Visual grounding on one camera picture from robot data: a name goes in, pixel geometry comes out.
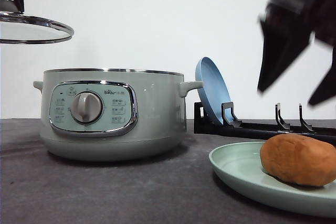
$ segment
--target white wall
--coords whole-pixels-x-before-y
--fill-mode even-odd
[[[267,0],[25,0],[26,14],[72,26],[75,36],[54,45],[1,45],[1,117],[38,118],[32,82],[53,68],[139,68],[175,71],[194,80],[199,59],[221,70],[240,118],[334,119],[335,99],[307,101],[331,66],[331,48],[315,43],[264,95],[257,93],[263,37],[258,24]],[[193,118],[197,91],[186,98]]]

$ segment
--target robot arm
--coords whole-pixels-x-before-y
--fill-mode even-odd
[[[315,38],[336,47],[336,0],[269,0],[260,20],[264,53],[258,89],[263,92]],[[332,67],[309,100],[318,104],[336,95],[336,49]]]

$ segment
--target control knob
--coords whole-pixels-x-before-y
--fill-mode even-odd
[[[91,123],[100,116],[102,103],[96,94],[83,92],[75,96],[70,112],[78,122]]]

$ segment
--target green plate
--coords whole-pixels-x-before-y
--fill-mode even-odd
[[[260,203],[300,214],[336,218],[336,180],[323,187],[299,186],[268,175],[260,162],[264,142],[220,146],[209,154],[218,177]]]

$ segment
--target black dish rack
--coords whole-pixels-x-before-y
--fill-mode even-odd
[[[221,136],[233,136],[254,139],[269,139],[272,136],[283,133],[296,133],[336,145],[336,129],[329,127],[314,127],[302,118],[302,105],[299,104],[300,125],[286,123],[280,114],[280,103],[275,105],[275,119],[277,124],[250,123],[239,120],[234,113],[233,102],[222,103],[223,125],[215,125],[208,117],[201,102],[194,104],[194,133],[211,134]],[[225,116],[225,110],[230,109],[233,121]]]

